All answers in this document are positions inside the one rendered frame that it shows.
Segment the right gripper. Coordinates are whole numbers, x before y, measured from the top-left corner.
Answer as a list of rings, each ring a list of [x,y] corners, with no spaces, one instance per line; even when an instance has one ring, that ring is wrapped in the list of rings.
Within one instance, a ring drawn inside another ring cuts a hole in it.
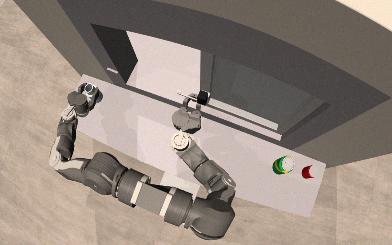
[[[180,131],[179,135],[175,137],[175,143],[182,146],[185,143],[184,132],[194,134],[201,129],[201,104],[196,104],[196,110],[189,114],[187,112],[187,105],[189,101],[197,102],[196,100],[185,98],[182,107],[173,113],[172,122],[174,127]]]

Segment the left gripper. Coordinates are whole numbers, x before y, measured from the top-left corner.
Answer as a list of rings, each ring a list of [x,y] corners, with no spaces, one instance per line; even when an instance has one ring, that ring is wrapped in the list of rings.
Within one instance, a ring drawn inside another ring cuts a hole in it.
[[[78,87],[78,92],[74,91],[67,95],[68,103],[70,107],[68,110],[65,110],[64,115],[69,117],[72,115],[72,110],[75,110],[75,113],[79,117],[86,117],[88,113],[93,110],[94,106],[96,105],[96,100],[99,97],[99,89],[98,87],[95,88],[95,92],[93,93],[92,100],[89,102],[87,101],[87,97],[85,94],[82,94],[85,91],[85,86],[87,83],[83,83]]]

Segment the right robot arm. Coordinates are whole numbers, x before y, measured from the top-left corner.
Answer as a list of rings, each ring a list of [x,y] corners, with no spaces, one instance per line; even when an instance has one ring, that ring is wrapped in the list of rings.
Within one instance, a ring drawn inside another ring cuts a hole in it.
[[[175,226],[180,227],[183,223],[184,228],[190,227],[201,239],[219,240],[224,237],[235,217],[231,203],[235,197],[236,184],[221,166],[208,159],[188,133],[184,133],[185,143],[176,145],[175,137],[179,133],[172,136],[171,148],[178,151],[176,154],[205,186],[208,196],[206,199],[196,197],[194,201],[192,193],[172,187],[159,215],[164,217],[165,222]],[[189,148],[188,138],[191,138]]]

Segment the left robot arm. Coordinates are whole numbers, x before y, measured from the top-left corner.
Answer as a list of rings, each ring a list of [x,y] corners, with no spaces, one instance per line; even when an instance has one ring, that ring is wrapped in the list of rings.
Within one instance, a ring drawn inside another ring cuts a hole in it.
[[[134,208],[143,183],[151,184],[151,177],[128,169],[107,152],[96,152],[92,159],[72,158],[78,115],[66,117],[64,109],[57,128],[57,137],[50,150],[49,164],[67,180],[92,188],[99,194],[111,194],[118,201]],[[63,122],[64,121],[64,122]]]

